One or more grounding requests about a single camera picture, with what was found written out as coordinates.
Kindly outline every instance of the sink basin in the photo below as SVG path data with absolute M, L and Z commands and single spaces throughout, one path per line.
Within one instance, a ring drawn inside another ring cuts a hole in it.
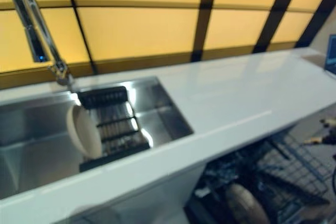
M 73 146 L 66 114 L 74 104 L 82 104 L 98 127 L 102 157 L 87 159 Z M 0 199 L 192 133 L 157 78 L 0 106 Z

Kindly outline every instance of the dish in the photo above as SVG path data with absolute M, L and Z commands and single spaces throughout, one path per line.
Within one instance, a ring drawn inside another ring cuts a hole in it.
M 231 184 L 225 191 L 225 197 L 239 224 L 270 224 L 259 201 L 244 186 Z
M 99 131 L 84 107 L 73 105 L 69 108 L 67 129 L 72 143 L 85 157 L 102 156 Z

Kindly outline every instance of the dish rack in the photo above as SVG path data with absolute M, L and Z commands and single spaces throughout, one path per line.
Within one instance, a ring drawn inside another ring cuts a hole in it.
M 330 203 L 323 197 L 330 177 L 326 166 L 294 137 L 282 132 L 209 163 L 194 195 L 199 199 L 210 195 L 219 203 L 222 215 L 227 209 L 225 223 L 230 223 L 229 219 L 232 223 L 250 223 L 244 216 L 237 221 L 228 205 L 225 192 L 237 183 L 262 205 L 271 224 L 292 223 L 303 207 Z
M 81 92 L 78 98 L 96 123 L 103 146 L 103 156 L 84 161 L 81 172 L 150 148 L 125 87 Z

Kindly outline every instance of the countertop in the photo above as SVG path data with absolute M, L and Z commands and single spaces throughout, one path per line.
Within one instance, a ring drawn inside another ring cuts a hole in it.
M 77 79 L 79 87 L 157 76 L 194 134 L 0 202 L 2 223 L 51 223 L 210 161 L 336 103 L 336 77 L 303 57 L 265 52 Z M 0 91 L 0 105 L 61 90 L 54 82 Z

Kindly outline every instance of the chrome faucet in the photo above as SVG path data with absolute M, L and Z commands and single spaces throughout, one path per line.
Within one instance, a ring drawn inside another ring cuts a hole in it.
M 36 0 L 13 0 L 13 2 L 25 27 L 34 62 L 49 61 L 49 54 L 51 54 L 54 58 L 54 64 L 48 66 L 48 69 L 55 75 L 57 83 L 62 86 L 67 85 L 71 89 L 73 77 L 67 64 L 59 55 Z

